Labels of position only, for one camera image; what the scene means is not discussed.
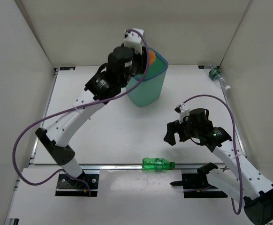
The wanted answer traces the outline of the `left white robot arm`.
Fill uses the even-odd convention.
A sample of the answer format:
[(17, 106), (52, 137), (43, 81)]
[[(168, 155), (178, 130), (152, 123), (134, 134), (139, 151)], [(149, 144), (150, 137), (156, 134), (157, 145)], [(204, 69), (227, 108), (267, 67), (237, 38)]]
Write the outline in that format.
[(85, 174), (75, 159), (69, 141), (78, 129), (102, 109), (111, 98), (120, 94), (132, 77), (142, 74), (147, 64), (146, 48), (138, 52), (132, 47), (116, 47), (96, 74), (86, 83), (81, 95), (74, 102), (74, 110), (67, 112), (47, 128), (38, 128), (36, 136), (54, 159), (69, 175), (69, 183), (79, 188)]

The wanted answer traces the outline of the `orange juice bottle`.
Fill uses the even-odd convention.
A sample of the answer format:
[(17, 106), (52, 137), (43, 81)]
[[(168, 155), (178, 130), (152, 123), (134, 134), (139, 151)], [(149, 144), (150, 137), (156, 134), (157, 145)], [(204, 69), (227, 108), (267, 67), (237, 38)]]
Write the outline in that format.
[(149, 50), (149, 64), (152, 65), (156, 61), (156, 54), (153, 50)]

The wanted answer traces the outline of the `green label water bottle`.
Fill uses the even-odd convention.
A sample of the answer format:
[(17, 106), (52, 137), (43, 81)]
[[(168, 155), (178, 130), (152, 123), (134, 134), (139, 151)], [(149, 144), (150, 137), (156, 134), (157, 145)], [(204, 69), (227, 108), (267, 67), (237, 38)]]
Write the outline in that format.
[(213, 81), (219, 81), (221, 88), (223, 88), (225, 91), (231, 89), (231, 87), (227, 84), (224, 75), (221, 73), (217, 66), (207, 64), (204, 66), (204, 69)]

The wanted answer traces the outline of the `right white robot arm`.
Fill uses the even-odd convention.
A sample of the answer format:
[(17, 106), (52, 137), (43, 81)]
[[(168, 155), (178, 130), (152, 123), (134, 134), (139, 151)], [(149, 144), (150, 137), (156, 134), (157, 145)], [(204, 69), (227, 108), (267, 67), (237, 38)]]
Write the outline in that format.
[(198, 139), (196, 144), (207, 147), (221, 159), (235, 178), (231, 178), (217, 165), (207, 163), (198, 168), (195, 175), (186, 180), (173, 181), (171, 185), (214, 186), (236, 200), (253, 224), (265, 225), (272, 221), (273, 182), (263, 176), (245, 155), (234, 149), (232, 137), (225, 129), (212, 124), (207, 109), (190, 110), (185, 105), (179, 105), (175, 111), (179, 119), (167, 124), (164, 141), (175, 145), (175, 134), (178, 134), (180, 142)]

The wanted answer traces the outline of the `green sprite bottle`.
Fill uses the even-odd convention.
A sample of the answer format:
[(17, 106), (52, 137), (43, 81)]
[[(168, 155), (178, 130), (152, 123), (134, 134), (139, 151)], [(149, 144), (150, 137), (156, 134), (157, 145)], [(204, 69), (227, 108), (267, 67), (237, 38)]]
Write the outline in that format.
[(175, 162), (170, 162), (164, 158), (143, 158), (142, 169), (147, 171), (164, 171), (175, 169)]

